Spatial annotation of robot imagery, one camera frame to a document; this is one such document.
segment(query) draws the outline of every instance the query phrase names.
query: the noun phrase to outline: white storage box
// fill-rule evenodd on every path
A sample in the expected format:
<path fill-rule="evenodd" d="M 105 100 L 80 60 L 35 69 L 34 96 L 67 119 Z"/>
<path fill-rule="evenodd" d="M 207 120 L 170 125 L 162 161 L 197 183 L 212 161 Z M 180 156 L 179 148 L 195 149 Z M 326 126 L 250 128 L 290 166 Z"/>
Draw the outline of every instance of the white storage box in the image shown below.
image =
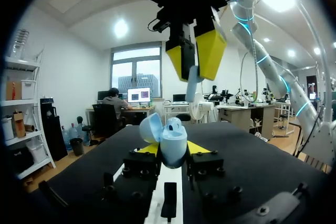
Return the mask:
<path fill-rule="evenodd" d="M 34 99 L 34 89 L 36 81 L 21 80 L 22 99 Z"/>
<path fill-rule="evenodd" d="M 34 158 L 34 163 L 40 163 L 46 159 L 47 155 L 44 150 L 43 143 L 41 143 L 38 139 L 33 138 L 26 143 L 27 148 Z"/>
<path fill-rule="evenodd" d="M 7 116 L 1 119 L 1 125 L 4 129 L 5 140 L 11 140 L 14 138 L 13 128 L 12 128 L 12 117 Z"/>

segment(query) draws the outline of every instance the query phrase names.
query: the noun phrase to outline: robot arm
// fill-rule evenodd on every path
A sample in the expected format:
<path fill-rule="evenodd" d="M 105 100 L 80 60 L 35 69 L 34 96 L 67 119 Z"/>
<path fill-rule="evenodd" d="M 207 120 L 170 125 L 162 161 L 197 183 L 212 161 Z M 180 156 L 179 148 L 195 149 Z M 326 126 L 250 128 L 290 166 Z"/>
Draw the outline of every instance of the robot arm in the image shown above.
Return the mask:
<path fill-rule="evenodd" d="M 296 111 L 296 116 L 303 131 L 304 144 L 299 151 L 304 151 L 325 164 L 332 165 L 336 142 L 333 141 L 333 128 L 323 122 L 308 99 L 297 78 L 288 70 L 278 70 L 274 61 L 261 43 L 253 39 L 253 33 L 258 26 L 254 20 L 253 7 L 255 0 L 235 0 L 230 7 L 238 23 L 232 28 L 232 33 L 246 47 L 251 55 L 256 57 L 256 63 L 264 73 L 270 90 L 276 98 L 290 94 L 290 102 Z"/>

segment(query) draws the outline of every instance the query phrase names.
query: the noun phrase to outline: monitor screen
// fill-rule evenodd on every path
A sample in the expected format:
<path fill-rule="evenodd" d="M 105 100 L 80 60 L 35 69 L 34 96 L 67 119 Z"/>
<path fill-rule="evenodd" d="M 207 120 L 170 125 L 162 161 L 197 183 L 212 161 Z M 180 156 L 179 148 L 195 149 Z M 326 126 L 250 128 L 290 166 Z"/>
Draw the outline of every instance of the monitor screen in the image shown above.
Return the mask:
<path fill-rule="evenodd" d="M 174 94 L 173 102 L 185 102 L 185 94 Z"/>
<path fill-rule="evenodd" d="M 150 102 L 150 88 L 127 90 L 128 102 Z"/>
<path fill-rule="evenodd" d="M 310 99 L 310 100 L 314 100 L 315 97 L 316 97 L 316 93 L 310 93 L 310 94 L 309 94 L 309 99 Z"/>
<path fill-rule="evenodd" d="M 103 100 L 105 97 L 109 96 L 109 91 L 98 91 L 98 101 Z"/>

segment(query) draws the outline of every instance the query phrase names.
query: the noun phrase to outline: window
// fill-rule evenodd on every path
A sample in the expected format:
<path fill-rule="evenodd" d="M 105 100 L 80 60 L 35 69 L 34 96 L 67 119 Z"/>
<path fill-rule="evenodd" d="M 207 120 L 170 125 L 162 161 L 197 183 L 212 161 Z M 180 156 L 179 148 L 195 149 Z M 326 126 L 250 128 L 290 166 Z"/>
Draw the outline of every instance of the window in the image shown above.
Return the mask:
<path fill-rule="evenodd" d="M 112 50 L 111 87 L 127 95 L 127 89 L 150 88 L 151 97 L 161 97 L 161 47 Z"/>

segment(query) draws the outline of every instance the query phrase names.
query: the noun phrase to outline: person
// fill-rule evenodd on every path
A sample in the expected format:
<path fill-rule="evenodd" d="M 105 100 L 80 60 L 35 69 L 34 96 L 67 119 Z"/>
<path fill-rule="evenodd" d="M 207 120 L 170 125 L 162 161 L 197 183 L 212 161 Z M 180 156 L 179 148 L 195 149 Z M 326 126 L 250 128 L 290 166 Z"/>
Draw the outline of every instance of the person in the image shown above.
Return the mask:
<path fill-rule="evenodd" d="M 114 110 L 116 111 L 117 119 L 120 118 L 121 108 L 131 110 L 132 106 L 127 103 L 125 100 L 121 100 L 119 95 L 119 90 L 117 88 L 112 88 L 109 90 L 108 97 L 103 99 L 103 104 L 109 104 L 114 106 Z"/>

